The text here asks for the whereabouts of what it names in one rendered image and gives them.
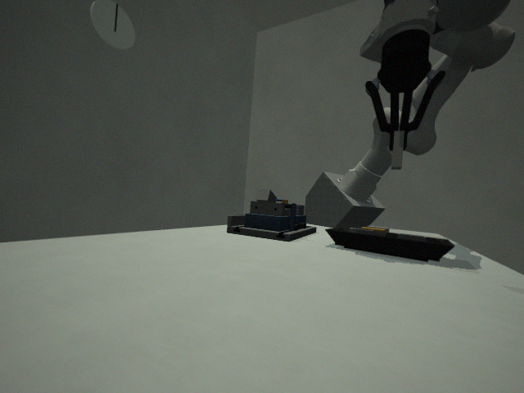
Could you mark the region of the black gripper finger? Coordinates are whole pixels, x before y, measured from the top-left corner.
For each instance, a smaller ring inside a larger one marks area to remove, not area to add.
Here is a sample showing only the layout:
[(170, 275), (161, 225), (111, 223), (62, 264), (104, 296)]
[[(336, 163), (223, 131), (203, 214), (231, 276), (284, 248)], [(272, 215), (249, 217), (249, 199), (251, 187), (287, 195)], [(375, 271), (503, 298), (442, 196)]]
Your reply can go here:
[(399, 90), (400, 70), (395, 68), (391, 73), (391, 123), (386, 121), (382, 101), (379, 95), (380, 79), (376, 77), (365, 84), (367, 94), (372, 98), (374, 110), (377, 116), (379, 128), (382, 132), (390, 134), (390, 151), (392, 151), (391, 169), (397, 168), (398, 146), (399, 146)]
[(427, 73), (427, 90), (422, 98), (418, 111), (414, 117), (413, 122), (409, 123), (410, 109), (413, 96), (413, 86), (416, 75), (416, 66), (412, 65), (409, 67), (406, 88), (404, 92), (404, 101), (401, 113), (400, 120), (400, 134), (399, 134), (399, 146), (398, 146), (398, 159), (397, 159), (397, 168), (402, 168), (403, 160), (403, 151), (407, 147), (407, 136), (408, 132), (418, 129), (421, 124), (422, 118), (425, 114), (427, 106), (431, 100), (431, 96), (434, 93), (434, 90), (440, 85), (443, 78), (445, 77), (445, 71), (441, 70), (439, 72), (431, 69)]

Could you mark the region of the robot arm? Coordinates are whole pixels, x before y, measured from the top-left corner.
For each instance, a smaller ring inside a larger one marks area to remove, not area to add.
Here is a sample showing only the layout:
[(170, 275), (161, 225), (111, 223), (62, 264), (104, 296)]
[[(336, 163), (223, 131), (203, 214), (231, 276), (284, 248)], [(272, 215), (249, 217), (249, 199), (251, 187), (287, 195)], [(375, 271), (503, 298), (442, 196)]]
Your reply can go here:
[[(445, 77), (434, 90), (418, 129), (408, 132), (405, 151), (416, 156), (430, 151), (436, 143), (436, 117), (471, 67), (473, 72), (492, 66), (508, 52), (515, 31), (493, 21), (510, 1), (384, 0), (381, 20), (361, 46), (361, 57), (381, 63), (384, 43), (409, 29), (428, 32), (430, 47), (445, 54), (432, 68), (445, 71)], [(381, 132), (376, 115), (373, 130), (373, 143), (365, 157), (336, 180), (344, 193), (367, 204), (392, 159), (390, 134)]]

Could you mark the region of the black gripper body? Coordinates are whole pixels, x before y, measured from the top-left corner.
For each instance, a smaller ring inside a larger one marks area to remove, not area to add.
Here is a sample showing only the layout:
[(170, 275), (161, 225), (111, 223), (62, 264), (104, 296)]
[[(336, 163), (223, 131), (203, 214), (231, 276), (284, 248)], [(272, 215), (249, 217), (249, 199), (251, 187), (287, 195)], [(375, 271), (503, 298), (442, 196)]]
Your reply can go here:
[(421, 29), (409, 29), (390, 37), (382, 47), (381, 69), (377, 73), (380, 84), (391, 93), (391, 73), (400, 70), (400, 90), (404, 93), (408, 70), (416, 66), (413, 90), (426, 78), (431, 70), (429, 57), (430, 35)]

